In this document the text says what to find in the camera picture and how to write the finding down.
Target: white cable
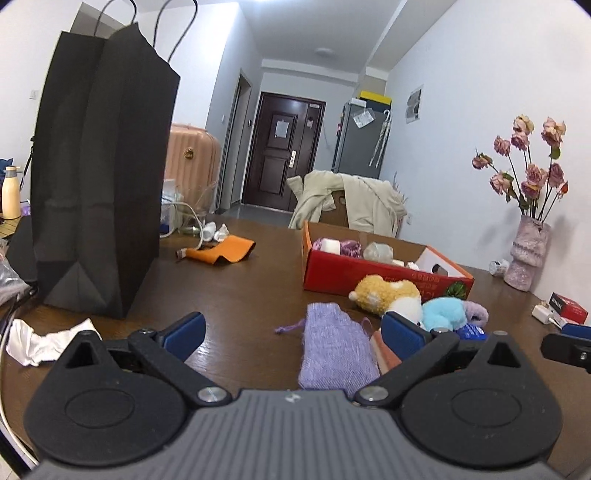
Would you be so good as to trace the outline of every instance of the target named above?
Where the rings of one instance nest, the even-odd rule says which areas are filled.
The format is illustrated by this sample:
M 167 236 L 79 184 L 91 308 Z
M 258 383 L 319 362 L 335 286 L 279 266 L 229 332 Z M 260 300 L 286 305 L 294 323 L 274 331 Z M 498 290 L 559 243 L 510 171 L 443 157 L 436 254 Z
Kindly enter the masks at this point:
M 4 352 L 6 350 L 8 336 L 10 335 L 10 327 L 12 326 L 12 321 L 14 320 L 14 317 L 16 315 L 17 315 L 17 313 L 13 312 L 13 314 L 10 315 L 10 317 L 8 318 L 6 330 L 4 332 L 4 335 L 2 335 L 2 340 L 0 341 L 0 372 L 2 372 L 2 358 L 4 357 Z M 0 374 L 0 393 L 2 392 L 2 380 L 1 379 L 2 379 L 2 375 Z M 0 416 L 2 416 L 2 422 L 4 424 L 4 427 L 8 431 L 8 434 L 10 435 L 10 437 L 11 437 L 12 441 L 15 443 L 15 445 L 21 449 L 21 452 L 23 453 L 23 455 L 25 455 L 33 465 L 38 465 L 39 462 L 37 461 L 37 459 L 29 453 L 27 447 L 25 447 L 22 444 L 22 442 L 19 440 L 19 438 L 16 436 L 16 434 L 10 428 L 10 425 L 8 424 L 8 420 L 6 418 L 6 414 L 4 413 L 4 402 L 2 401 L 1 394 L 0 394 Z
M 189 207 L 189 209 L 191 210 L 191 213 L 193 214 L 193 216 L 195 217 L 195 220 L 197 221 L 197 224 L 199 226 L 199 244 L 197 245 L 197 247 L 195 247 L 197 250 L 199 250 L 201 248 L 201 246 L 203 245 L 203 224 L 201 223 L 201 220 L 199 220 L 199 217 L 197 216 L 197 214 L 195 213 L 195 210 L 193 209 L 193 207 L 191 207 L 188 203 L 186 202 L 176 202 L 173 200 L 167 200 L 167 199 L 162 199 L 162 203 L 164 205 L 182 205 L 184 207 Z M 164 235 L 160 235 L 160 238 L 166 238 L 170 235 L 172 235 L 174 233 L 174 231 L 176 230 L 176 227 L 172 227 L 168 233 L 165 233 Z

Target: brown table surface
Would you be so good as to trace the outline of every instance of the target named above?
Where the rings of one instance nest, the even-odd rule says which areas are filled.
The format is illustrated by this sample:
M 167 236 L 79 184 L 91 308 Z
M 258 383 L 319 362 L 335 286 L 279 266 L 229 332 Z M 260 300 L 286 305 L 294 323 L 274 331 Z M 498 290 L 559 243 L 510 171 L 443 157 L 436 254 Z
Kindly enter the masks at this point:
M 221 219 L 231 233 L 256 241 L 248 260 L 212 266 L 184 260 L 175 262 L 178 248 L 194 239 L 173 236 L 161 242 L 160 257 L 148 273 L 124 321 L 93 316 L 105 339 L 124 338 L 139 327 L 162 329 L 186 313 L 198 310 L 207 319 L 207 335 L 193 356 L 193 365 L 234 394 L 240 388 L 295 389 L 303 353 L 301 332 L 275 335 L 280 325 L 292 325 L 306 315 L 313 302 L 336 302 L 354 320 L 366 314 L 344 297 L 311 293 L 301 286 L 301 233 L 245 220 Z M 591 378 L 575 367 L 545 360 L 540 354 L 543 337 L 553 331 L 531 316 L 538 299 L 510 288 L 488 272 L 470 269 L 475 284 L 470 300 L 490 313 L 486 330 L 505 330 L 523 351 L 558 399 L 564 416 L 562 434 L 550 465 L 568 474 L 591 455 Z M 70 328 L 86 315 L 39 306 L 23 315 L 36 333 Z M 372 319 L 378 327 L 378 319 Z M 28 442 L 23 412 L 49 365 L 21 367 L 6 356 L 2 398 L 9 424 Z

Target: pink rose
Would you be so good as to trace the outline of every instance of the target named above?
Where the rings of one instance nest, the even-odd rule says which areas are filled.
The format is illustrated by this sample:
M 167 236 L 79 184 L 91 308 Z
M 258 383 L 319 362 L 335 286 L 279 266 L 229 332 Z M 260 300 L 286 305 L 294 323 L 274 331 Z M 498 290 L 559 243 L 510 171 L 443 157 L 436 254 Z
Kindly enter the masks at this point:
M 559 147 L 565 133 L 566 125 L 564 122 L 557 124 L 552 118 L 548 117 L 542 130 L 542 139 L 551 147 Z
M 495 140 L 495 152 L 499 155 L 503 155 L 503 157 L 508 157 L 511 152 L 511 142 L 509 140 L 503 140 L 497 135 Z
M 491 178 L 491 187 L 499 195 L 507 194 L 511 188 L 511 182 L 500 171 Z
M 546 179 L 548 178 L 548 172 L 543 168 L 540 170 L 537 165 L 530 163 L 527 165 L 527 180 L 530 183 L 535 183 L 538 187 L 542 188 Z
M 557 163 L 552 163 L 550 166 L 550 176 L 548 178 L 548 187 L 551 189 L 558 188 L 564 183 L 564 172 Z
M 472 159 L 472 166 L 477 170 L 488 168 L 488 165 L 492 165 L 492 158 L 484 155 L 484 153 L 480 153 Z
M 533 181 L 526 180 L 521 182 L 521 191 L 523 192 L 523 195 L 530 199 L 535 200 L 540 196 L 540 187 Z
M 520 115 L 513 122 L 513 130 L 516 132 L 524 132 L 526 135 L 529 135 L 534 131 L 534 123 L 527 115 Z
M 527 147 L 530 146 L 530 139 L 525 132 L 515 132 L 511 137 L 511 143 L 515 148 L 526 151 Z

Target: cable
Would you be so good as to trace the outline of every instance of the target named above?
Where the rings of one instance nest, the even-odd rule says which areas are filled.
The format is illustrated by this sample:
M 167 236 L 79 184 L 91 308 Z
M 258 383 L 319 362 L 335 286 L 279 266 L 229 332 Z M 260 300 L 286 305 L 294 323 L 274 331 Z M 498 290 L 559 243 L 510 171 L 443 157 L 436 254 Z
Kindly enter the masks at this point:
M 103 7 L 103 10 L 100 11 L 99 14 L 99 18 L 96 20 L 96 25 L 95 25 L 95 32 L 92 34 L 93 37 L 96 36 L 96 32 L 99 30 L 99 25 L 100 25 L 100 19 L 103 18 L 103 14 L 105 13 L 105 10 L 107 10 L 107 7 L 112 4 L 115 0 L 109 0 L 107 2 L 107 4 Z M 134 6 L 134 17 L 131 19 L 131 24 L 133 24 L 133 22 L 135 22 L 135 17 L 138 16 L 138 6 L 135 4 L 134 0 L 129 0 L 131 2 L 131 4 Z
M 35 141 L 35 137 L 31 137 L 31 142 Z M 27 165 L 25 166 L 25 170 L 22 174 L 22 178 L 21 178 L 21 186 L 19 188 L 19 190 L 22 190 L 22 185 L 25 183 L 25 177 L 27 176 L 27 170 L 29 169 L 29 165 L 31 164 L 31 160 L 33 159 L 33 146 L 35 144 L 33 143 L 33 145 L 31 145 L 31 153 L 29 155 L 29 159 L 27 160 Z
M 31 293 L 34 294 L 34 290 L 35 289 L 31 289 L 31 290 L 29 290 L 28 292 L 26 292 L 24 294 L 24 297 L 29 297 L 29 298 L 26 298 L 25 301 L 27 301 L 27 300 L 30 299 Z M 12 308 L 11 308 L 12 313 L 11 313 L 11 315 L 7 319 L 6 330 L 4 332 L 4 335 L 2 335 L 2 340 L 0 341 L 0 372 L 2 372 L 2 359 L 4 358 L 4 352 L 6 350 L 6 344 L 8 343 L 8 336 L 10 335 L 10 327 L 12 326 L 12 321 L 14 320 L 15 316 L 17 315 L 18 307 L 20 307 L 20 306 L 22 306 L 24 304 L 24 302 L 21 302 L 21 300 L 23 300 L 23 298 L 17 300 L 15 302 L 15 304 L 12 306 Z M 18 446 L 18 448 L 21 449 L 21 452 L 23 453 L 23 455 L 26 456 L 27 459 L 33 465 L 38 465 L 39 462 L 37 461 L 37 459 L 35 457 L 33 457 L 33 455 L 29 452 L 29 450 L 27 449 L 27 447 L 25 447 L 22 444 L 22 442 L 19 440 L 19 438 L 16 436 L 16 434 L 12 431 L 12 428 L 8 424 L 8 420 L 7 420 L 6 414 L 4 412 L 4 402 L 2 401 L 2 397 L 1 396 L 0 396 L 0 416 L 2 417 L 2 422 L 4 424 L 4 427 L 6 428 L 8 434 L 10 435 L 10 438 L 12 439 L 12 441 L 14 442 L 14 444 L 16 446 Z
M 154 27 L 154 40 L 152 41 L 152 47 L 154 49 L 156 48 L 156 36 L 158 34 L 158 26 L 160 25 L 160 17 L 162 17 L 162 13 L 164 12 L 164 9 L 166 9 L 166 7 L 168 6 L 168 4 L 171 1 L 172 0 L 165 1 L 164 5 L 160 9 L 160 12 L 158 12 L 158 17 L 156 18 L 156 26 Z M 193 0 L 193 3 L 195 4 L 195 13 L 193 14 L 193 18 L 189 22 L 189 25 L 187 26 L 187 28 L 185 28 L 185 30 L 183 31 L 181 38 L 178 39 L 178 42 L 176 43 L 172 52 L 170 53 L 170 55 L 168 57 L 168 63 L 170 63 L 170 60 L 173 58 L 173 55 L 177 51 L 178 46 L 181 44 L 181 42 L 183 41 L 183 39 L 185 38 L 187 33 L 189 33 L 189 30 L 191 29 L 191 27 L 193 26 L 193 23 L 195 22 L 195 19 L 197 18 L 197 13 L 199 12 L 199 4 L 197 3 L 197 0 Z
M 163 201 L 162 203 L 164 205 L 182 205 L 185 207 L 189 207 L 189 209 L 191 210 L 191 213 L 195 217 L 195 220 L 197 220 L 197 224 L 199 225 L 199 244 L 197 245 L 197 247 L 195 247 L 197 250 L 199 250 L 201 248 L 201 246 L 203 245 L 203 224 L 201 223 L 201 220 L 199 220 L 199 217 L 195 213 L 195 210 L 193 209 L 193 207 L 191 207 L 186 202 L 176 202 L 176 201 L 172 201 L 172 200 L 167 200 L 165 198 L 163 198 L 162 201 Z M 168 233 L 165 233 L 164 235 L 160 235 L 160 238 L 166 238 L 166 237 L 171 236 L 175 230 L 176 230 L 176 227 L 171 228 Z

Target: pink suitcase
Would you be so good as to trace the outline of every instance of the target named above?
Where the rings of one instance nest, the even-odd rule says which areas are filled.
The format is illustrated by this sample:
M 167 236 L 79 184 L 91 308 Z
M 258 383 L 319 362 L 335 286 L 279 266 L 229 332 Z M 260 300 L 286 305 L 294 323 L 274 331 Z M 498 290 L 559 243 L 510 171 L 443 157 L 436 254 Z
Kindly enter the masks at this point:
M 203 128 L 173 124 L 168 140 L 165 179 L 175 179 L 183 200 L 195 207 L 200 198 L 217 182 L 220 165 L 220 144 Z

